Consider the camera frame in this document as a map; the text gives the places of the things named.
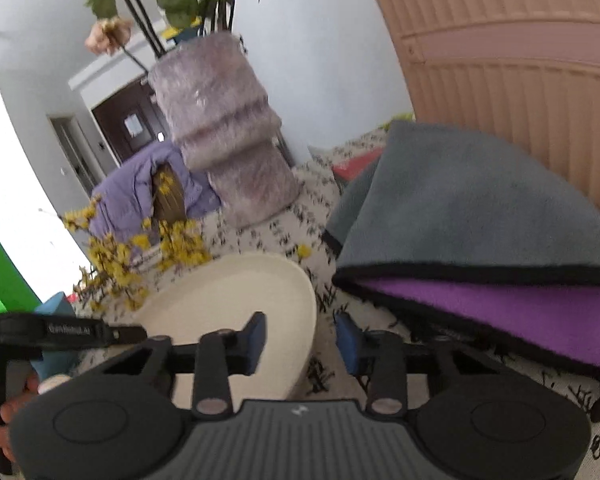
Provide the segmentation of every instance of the purple jacket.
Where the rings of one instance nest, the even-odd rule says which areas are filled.
[[[154,213],[152,176],[161,164],[169,164],[184,190],[188,218],[201,218],[220,207],[205,173],[190,173],[182,153],[171,141],[152,142],[111,173],[93,195],[102,199],[91,220],[90,231],[97,238],[113,233],[119,242],[140,234],[142,220]]]

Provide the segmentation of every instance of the black handheld device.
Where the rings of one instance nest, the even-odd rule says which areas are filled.
[[[228,377],[253,374],[263,314],[195,345],[149,339],[24,407],[11,443],[27,478],[49,480],[571,480],[586,453],[586,414],[562,396],[456,342],[405,344],[346,314],[337,343],[368,400],[245,400]],[[194,373],[191,407],[170,401]],[[430,400],[408,407],[407,373]]]
[[[146,332],[141,326],[109,326],[102,320],[69,316],[0,314],[0,406],[6,400],[6,375],[10,361],[40,360],[43,351],[133,345],[145,339]],[[12,473],[11,462],[1,449],[0,473]]]

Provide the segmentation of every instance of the white logo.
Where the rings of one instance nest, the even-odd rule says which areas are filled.
[[[302,404],[300,406],[298,406],[297,408],[294,408],[291,410],[291,413],[293,413],[296,416],[303,416],[305,413],[309,412],[309,408],[306,406],[303,406]]]

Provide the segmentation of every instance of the beige plate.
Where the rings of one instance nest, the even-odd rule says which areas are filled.
[[[197,342],[221,328],[240,330],[254,312],[267,315],[267,343],[256,373],[230,378],[242,400],[286,399],[304,373],[316,323],[314,289],[302,269],[276,254],[225,256],[155,294],[136,315],[149,336]],[[192,376],[179,376],[173,402],[190,408]]]

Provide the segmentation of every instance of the ceiling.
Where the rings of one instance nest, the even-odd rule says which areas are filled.
[[[95,59],[84,47],[94,17],[86,0],[0,0],[0,69],[68,80]],[[155,0],[142,0],[152,18]],[[128,16],[123,2],[118,9]]]

